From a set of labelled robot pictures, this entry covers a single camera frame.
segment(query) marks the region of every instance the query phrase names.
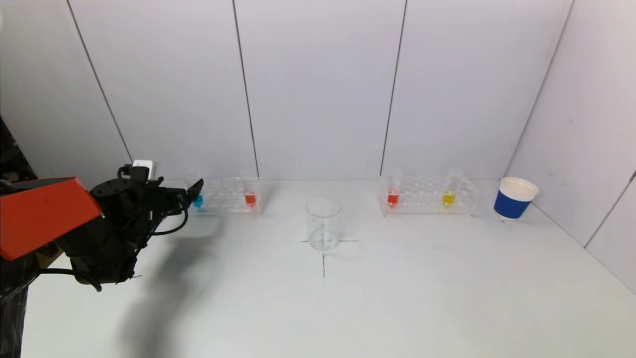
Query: test tube with yellow liquid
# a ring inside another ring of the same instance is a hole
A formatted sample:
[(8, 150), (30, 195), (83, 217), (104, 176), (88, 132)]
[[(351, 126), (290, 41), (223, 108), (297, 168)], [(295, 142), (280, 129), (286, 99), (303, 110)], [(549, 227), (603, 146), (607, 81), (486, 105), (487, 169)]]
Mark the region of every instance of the test tube with yellow liquid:
[(444, 190), (444, 194), (441, 197), (441, 203), (444, 205), (444, 208), (450, 209), (455, 204), (455, 199), (457, 198), (457, 191), (459, 190), (459, 185), (462, 182), (463, 176), (464, 176), (464, 172), (459, 169), (451, 169), (448, 172), (448, 179), (446, 180), (446, 189)]

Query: robotic arm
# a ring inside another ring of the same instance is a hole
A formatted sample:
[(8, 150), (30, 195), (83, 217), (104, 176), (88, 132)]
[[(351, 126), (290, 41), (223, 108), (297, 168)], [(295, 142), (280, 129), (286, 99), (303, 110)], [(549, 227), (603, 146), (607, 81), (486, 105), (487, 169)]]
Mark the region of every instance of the robotic arm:
[[(118, 170), (117, 178), (90, 192), (76, 177), (3, 183), (2, 263), (24, 259), (55, 242), (73, 267), (38, 268), (29, 276), (30, 280), (22, 283), (3, 277), (0, 287), (3, 301), (41, 273), (73, 275), (80, 283), (91, 284), (98, 291), (102, 283), (119, 283), (133, 277), (137, 255), (150, 237), (182, 228), (188, 220), (191, 202), (203, 187), (202, 179), (188, 190), (160, 187), (163, 177), (150, 181), (150, 176), (151, 168), (126, 164)], [(182, 212), (181, 225), (169, 231), (156, 231), (163, 219)]]

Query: white wall panel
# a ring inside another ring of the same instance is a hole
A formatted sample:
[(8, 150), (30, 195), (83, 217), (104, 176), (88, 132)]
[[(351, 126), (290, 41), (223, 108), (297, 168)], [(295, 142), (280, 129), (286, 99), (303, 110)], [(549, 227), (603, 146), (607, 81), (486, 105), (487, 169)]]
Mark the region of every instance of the white wall panel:
[(236, 7), (261, 175), (376, 178), (404, 0)]
[(625, 190), (587, 250), (636, 294), (636, 181)]
[(130, 162), (64, 0), (0, 2), (0, 115), (40, 177), (91, 189)]
[(636, 169), (636, 2), (577, 0), (509, 175), (585, 245)]
[(383, 169), (500, 178), (571, 0), (411, 0)]
[(130, 154), (160, 174), (256, 172), (232, 0), (72, 0)]

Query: yellow liquid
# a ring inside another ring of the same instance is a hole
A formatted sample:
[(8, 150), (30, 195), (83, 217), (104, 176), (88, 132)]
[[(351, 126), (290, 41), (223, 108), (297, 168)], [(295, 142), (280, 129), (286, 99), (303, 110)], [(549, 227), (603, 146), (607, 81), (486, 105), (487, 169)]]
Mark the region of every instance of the yellow liquid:
[(441, 197), (441, 202), (446, 209), (449, 209), (455, 203), (455, 193), (450, 190), (446, 191)]

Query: red liquid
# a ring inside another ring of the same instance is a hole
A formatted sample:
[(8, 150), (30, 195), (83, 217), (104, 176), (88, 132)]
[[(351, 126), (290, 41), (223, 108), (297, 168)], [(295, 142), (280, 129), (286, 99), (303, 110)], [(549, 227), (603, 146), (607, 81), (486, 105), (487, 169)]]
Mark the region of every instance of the red liquid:
[(253, 192), (245, 194), (245, 203), (251, 208), (254, 208), (254, 206), (256, 206), (256, 194)]
[(389, 197), (387, 198), (387, 202), (389, 203), (389, 207), (393, 208), (395, 207), (395, 205), (398, 204), (399, 201), (399, 194), (397, 194), (396, 192), (390, 191), (389, 192)]

